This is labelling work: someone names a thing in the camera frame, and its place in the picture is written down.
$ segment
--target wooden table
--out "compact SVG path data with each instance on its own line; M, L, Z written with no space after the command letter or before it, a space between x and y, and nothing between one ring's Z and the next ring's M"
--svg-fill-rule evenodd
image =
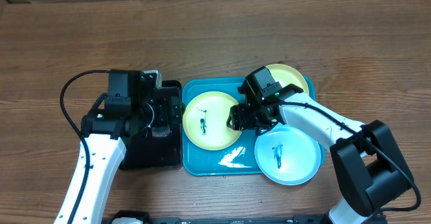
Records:
M158 69L183 85L247 75L270 63L314 81L317 100L347 117L386 122L423 204L391 223L431 213L431 0L165 0L6 5L0 21L0 222L52 223L79 140L59 107L63 84L90 69ZM79 122L107 77L73 83ZM329 155L307 184L263 175L195 177L174 170L118 172L105 216L288 217L324 213L340 199ZM391 206L414 203L412 191Z

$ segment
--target blue tray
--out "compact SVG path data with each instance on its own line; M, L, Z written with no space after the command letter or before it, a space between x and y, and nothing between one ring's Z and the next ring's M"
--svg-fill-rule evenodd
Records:
M310 97L316 100L312 81L304 77ZM238 93L245 77L223 77L213 79L194 79L188 82L183 89L183 103L187 106L199 94L208 91L220 91L231 95L239 103L245 99ZM261 174L255 159L255 130L245 130L240 138L231 146L218 150L204 150L193 144L183 129L183 165L194 176L232 175L232 174ZM325 149L321 148L321 165L325 160Z

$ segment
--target cable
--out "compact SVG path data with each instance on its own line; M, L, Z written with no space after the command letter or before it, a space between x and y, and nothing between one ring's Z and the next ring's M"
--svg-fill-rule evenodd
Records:
M405 172L392 160L390 159L386 154L384 154L378 147L376 147L374 144L372 144L368 139L365 139L361 134L357 133L356 131L352 130L351 128L349 128L348 126L346 126L343 122L340 122L339 120L335 119L333 116L331 116L330 114L328 114L327 112L325 112L324 110L317 108L316 106L312 106L308 103L298 103L298 102L279 102L276 104L270 104L268 106L265 106L266 108L268 107L274 107L274 106L302 106L305 108L310 108L312 110L315 110L317 112L319 112L320 114L322 114L323 116L325 116L326 118L328 118L329 120L333 121L335 124L339 125L342 129L348 131L349 133L353 134L355 137L358 137L360 141L366 143L367 145L369 145L374 151L376 151L382 158L384 158L386 161L389 162L389 164L391 164L392 166L395 167L395 169L398 170L398 172L405 178L405 180L407 180L407 182L409 183L409 185L411 186L411 188L413 188L413 191L415 192L416 195L416 203L414 205L412 205L411 207L387 207L387 208L382 208L382 209L377 209L375 210L375 212L373 212L373 214L371 214L371 216L369 216L369 218L367 218L367 220L365 220L364 223L367 223L368 221L370 221L378 212L383 212L383 211L414 211L416 210L422 201L422 197L420 195L420 191L419 188L416 186L416 184L414 183L414 181L407 176L407 174L405 174ZM251 118L255 117L257 113L259 113L261 109L254 111L252 114L250 114L244 122L246 122L247 120L250 120ZM273 127L277 124L278 122L274 123L273 125L271 125L265 132L263 132L262 134L265 134L267 132L269 132L270 130L273 129Z
M90 73L109 73L109 72L110 72L109 70L90 70L90 71L86 71L86 72L80 73L80 74L76 75L75 77L71 78L63 86L63 88L61 90L61 93L60 93L60 107L61 107L61 111L65 115L66 120L69 122L69 124L74 129L75 133L78 135L79 139L82 142L82 146L84 147L84 151L86 152L86 166L85 166L84 177L82 179L81 188L79 189L78 195L76 197L75 204L74 204L74 206L72 208L72 211L71 211L71 214L69 216L69 220L67 221L67 224L72 224L73 218L74 218L74 216L76 214L76 210L78 209L78 206L79 206L79 202L81 202L82 194L84 193L84 189L86 188L88 174L89 174L89 171L90 171L90 151L88 150L88 145L87 145L87 142L86 142L84 136L81 134L81 131L76 127L75 123L72 121L72 119L70 118L69 114L66 111L65 103L64 103L65 92L66 92L67 87L73 81L75 81L77 78L79 78L81 76L88 75Z

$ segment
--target black cable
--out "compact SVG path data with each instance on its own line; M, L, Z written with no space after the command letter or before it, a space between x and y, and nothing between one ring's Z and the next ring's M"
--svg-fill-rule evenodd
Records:
M325 116L329 120L333 121L335 124L339 125L342 129L344 129L344 130L348 131L349 133L353 134L355 137L359 138L360 141L366 143L371 148L373 148L373 150L375 150L382 158L384 158L386 161L388 161L389 164L391 164L392 166L394 166L395 169L397 169L398 172L405 178L405 180L407 180L407 182L409 183L409 185L411 186L411 188L413 188L413 191L415 192L415 195L416 195L416 203L413 206L411 206L411 207L401 207L401 208L400 207L387 207L387 208L377 209L363 223L369 222L378 212L383 212L383 211L414 211L414 210L416 210L420 206L421 201L422 201L422 197L420 195L419 188L416 186L416 184L414 183L414 181L409 176L407 176L407 174L405 174L405 172L392 159L390 159L386 154L384 154L378 147L376 147L374 144L372 144L368 139L365 139L361 134L359 134L356 131L352 130L351 128L349 128L348 126L346 126L343 122L340 122L339 120L335 119L333 116L331 116L330 114L328 114L324 110L322 110L320 108L317 108L316 106L312 106L312 105L310 105L308 103L279 102L279 103L276 103L276 104L270 104L270 105L265 106L265 107L268 108L268 107L274 107L274 106L301 106L301 107L310 108L312 110L315 110L315 111L319 112L320 114L322 114L323 116ZM246 122L247 120L250 120L251 118L254 118L257 115L257 113L260 112L260 110L261 109L256 110L252 114L250 114L242 122L242 124L240 125L240 129L244 130L244 129L242 129L242 126L244 125L244 122ZM266 130L262 134L265 134L265 133L269 132L270 130L272 130L273 127L277 123L278 122L276 122L273 125L271 125L268 128L268 130Z
M90 71L86 71L83 73L80 73L78 75L76 75L75 77L71 78L62 88L61 93L60 93L60 107L61 107L61 111L63 112L63 114L65 115L66 120L69 122L69 124L72 126L72 128L74 129L75 133L78 135L79 139L82 142L82 145L84 147L84 151L86 152L86 166L85 166L85 172L84 172L84 177L82 179L82 184L81 184L81 188L79 189L78 195L76 197L76 201L75 204L72 208L71 214L69 216L69 220L67 221L67 224L72 224L73 218L76 214L76 210L78 209L79 206L79 202L81 202L81 198L82 198L82 194L84 193L84 189L86 188L86 184L87 184L87 179L88 179L88 173L90 171L90 151L88 150L88 145L86 140L84 139L84 136L81 134L81 131L76 127L75 123L72 121L72 119L70 118L69 114L66 111L65 108L65 103L64 103L64 97L65 97L65 92L67 87L73 82L75 81L77 78L90 74L90 73L109 73L109 70L90 70Z

